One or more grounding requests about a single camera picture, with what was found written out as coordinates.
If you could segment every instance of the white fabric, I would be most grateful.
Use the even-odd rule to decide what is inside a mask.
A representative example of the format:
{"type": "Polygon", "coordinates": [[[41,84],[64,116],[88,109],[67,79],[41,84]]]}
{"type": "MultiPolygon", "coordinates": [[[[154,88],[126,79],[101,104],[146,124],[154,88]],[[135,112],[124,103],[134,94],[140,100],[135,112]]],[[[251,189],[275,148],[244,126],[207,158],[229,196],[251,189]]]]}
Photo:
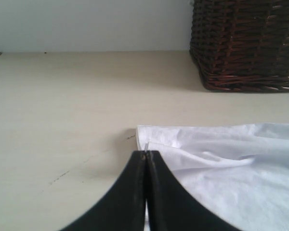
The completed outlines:
{"type": "Polygon", "coordinates": [[[241,230],[289,231],[289,124],[138,126],[137,144],[160,151],[193,197],[241,230]]]}

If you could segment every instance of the crumpled white cloth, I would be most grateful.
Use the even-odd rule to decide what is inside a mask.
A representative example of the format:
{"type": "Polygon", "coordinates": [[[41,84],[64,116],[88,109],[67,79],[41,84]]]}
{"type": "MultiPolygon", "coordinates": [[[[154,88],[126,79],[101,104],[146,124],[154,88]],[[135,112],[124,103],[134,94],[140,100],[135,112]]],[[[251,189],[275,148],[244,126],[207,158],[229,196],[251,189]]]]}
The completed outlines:
{"type": "Polygon", "coordinates": [[[137,144],[160,151],[186,190],[237,228],[289,231],[289,124],[138,126],[137,144]]]}

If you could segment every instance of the brown wicker basket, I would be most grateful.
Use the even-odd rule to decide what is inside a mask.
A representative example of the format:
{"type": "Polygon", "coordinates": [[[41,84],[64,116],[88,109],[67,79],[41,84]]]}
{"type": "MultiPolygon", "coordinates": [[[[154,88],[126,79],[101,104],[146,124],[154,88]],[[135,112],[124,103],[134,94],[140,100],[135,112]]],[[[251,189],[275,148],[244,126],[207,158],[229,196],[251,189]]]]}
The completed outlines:
{"type": "Polygon", "coordinates": [[[207,89],[289,91],[289,0],[195,0],[190,53],[207,89]]]}

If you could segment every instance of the beige table surface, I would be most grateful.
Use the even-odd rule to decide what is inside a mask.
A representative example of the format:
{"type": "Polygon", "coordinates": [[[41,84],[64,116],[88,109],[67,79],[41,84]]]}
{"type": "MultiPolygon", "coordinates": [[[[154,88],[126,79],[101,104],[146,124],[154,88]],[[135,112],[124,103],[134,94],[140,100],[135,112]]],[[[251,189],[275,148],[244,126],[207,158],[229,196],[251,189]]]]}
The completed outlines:
{"type": "Polygon", "coordinates": [[[0,57],[0,231],[55,231],[136,149],[137,125],[289,122],[288,94],[211,93],[188,52],[0,57]]]}

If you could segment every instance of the black object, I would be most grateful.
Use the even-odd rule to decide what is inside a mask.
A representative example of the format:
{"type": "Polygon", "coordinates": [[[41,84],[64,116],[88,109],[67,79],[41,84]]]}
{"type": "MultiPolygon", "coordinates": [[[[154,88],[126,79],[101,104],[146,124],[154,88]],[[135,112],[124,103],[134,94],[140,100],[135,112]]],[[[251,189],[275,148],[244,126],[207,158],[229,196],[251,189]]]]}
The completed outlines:
{"type": "Polygon", "coordinates": [[[62,231],[239,231],[195,200],[159,152],[133,152],[118,180],[87,213],[62,231]]]}

